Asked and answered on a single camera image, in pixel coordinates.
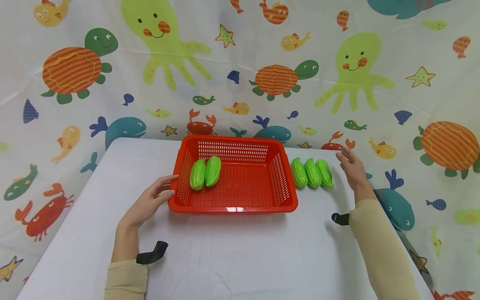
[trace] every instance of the green toy vegetable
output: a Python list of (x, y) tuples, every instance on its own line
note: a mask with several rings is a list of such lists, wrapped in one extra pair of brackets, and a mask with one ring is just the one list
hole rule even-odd
[(190, 172), (190, 187), (196, 191), (201, 190), (205, 185), (205, 160), (199, 159), (193, 163)]
[(320, 175), (322, 176), (323, 185), (329, 188), (333, 188), (332, 173), (330, 172), (330, 168), (328, 167), (327, 162), (323, 159), (317, 160), (317, 168), (320, 171)]
[(317, 166), (313, 163), (313, 158), (310, 158), (305, 163), (305, 172), (307, 172), (308, 185), (312, 188), (318, 188), (322, 185), (322, 177)]
[(222, 161), (217, 156), (212, 156), (208, 159), (207, 169), (205, 171), (205, 185), (212, 187), (216, 185), (220, 178), (220, 169), (222, 168)]
[(291, 164), (293, 180), (298, 188), (304, 188), (308, 183), (307, 173), (300, 161), (300, 157), (295, 158)]

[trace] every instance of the red crab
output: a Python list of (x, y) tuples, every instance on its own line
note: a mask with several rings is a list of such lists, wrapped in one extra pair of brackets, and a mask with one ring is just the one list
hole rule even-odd
[(32, 200), (28, 201), (25, 209), (20, 210), (17, 208), (15, 211), (15, 220), (20, 221), (23, 225), (27, 226), (27, 235), (35, 237), (35, 241), (37, 239), (38, 241), (41, 241), (42, 235), (47, 236), (47, 229), (59, 218), (63, 209), (70, 207), (70, 203), (73, 203), (73, 200), (70, 200), (73, 195), (68, 198), (65, 197), (65, 192), (63, 191), (61, 184), (54, 183), (52, 184), (52, 188), (53, 190), (46, 191), (43, 195), (49, 197), (61, 193), (61, 196), (48, 202), (29, 222), (25, 222), (25, 217), (32, 210)]
[[(332, 143), (332, 140), (335, 140), (335, 139), (339, 139), (341, 138), (343, 135), (343, 133), (340, 133), (340, 131), (337, 131), (335, 132), (333, 135), (332, 135), (332, 138), (328, 141), (328, 143), (324, 144), (322, 146), (322, 149), (323, 150), (342, 150), (343, 146), (340, 145), (340, 144), (337, 144), (337, 143)], [(355, 148), (355, 141), (351, 141), (349, 139), (346, 139), (345, 140), (345, 144), (347, 145), (347, 147), (351, 150), (353, 148)]]
[(205, 116), (207, 121), (213, 124), (207, 124), (203, 122), (192, 122), (192, 118), (195, 118), (200, 114), (200, 111), (193, 111), (193, 108), (190, 109), (190, 123), (187, 124), (187, 134), (202, 134), (202, 135), (217, 135), (213, 132), (213, 128), (215, 127), (216, 118), (214, 115), (212, 117)]

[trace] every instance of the turtle shell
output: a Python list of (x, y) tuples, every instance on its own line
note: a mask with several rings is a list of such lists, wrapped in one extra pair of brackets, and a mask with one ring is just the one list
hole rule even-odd
[(100, 75), (100, 57), (90, 49), (68, 47), (43, 63), (43, 81), (54, 92), (71, 94), (88, 88)]
[(297, 74), (292, 69), (281, 65), (264, 67), (255, 76), (257, 87), (274, 96), (289, 92), (297, 81)]
[(478, 159), (480, 146), (475, 135), (462, 125), (440, 121), (424, 130), (421, 144), (437, 164), (453, 170), (466, 170)]

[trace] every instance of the white tablecloth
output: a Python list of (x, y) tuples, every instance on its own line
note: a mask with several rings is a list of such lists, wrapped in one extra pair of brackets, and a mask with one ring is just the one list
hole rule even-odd
[[(102, 299), (118, 221), (141, 192), (172, 173), (180, 142), (117, 139), (101, 160), (18, 300)], [(325, 159), (335, 188), (297, 191), (290, 214), (185, 215), (162, 205), (140, 231), (140, 251), (157, 240), (165, 257), (149, 266), (147, 300), (376, 299), (357, 243), (333, 212), (354, 207), (335, 153), (286, 148)], [(430, 291), (412, 261), (422, 299)]]

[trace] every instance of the red plastic basket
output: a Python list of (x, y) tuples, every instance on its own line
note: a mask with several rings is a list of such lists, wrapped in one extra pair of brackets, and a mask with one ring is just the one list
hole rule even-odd
[[(200, 159), (222, 160), (218, 183), (190, 188), (190, 171)], [(295, 183), (283, 145), (276, 140), (190, 135), (183, 139), (168, 201), (178, 213), (289, 213), (298, 206)]]

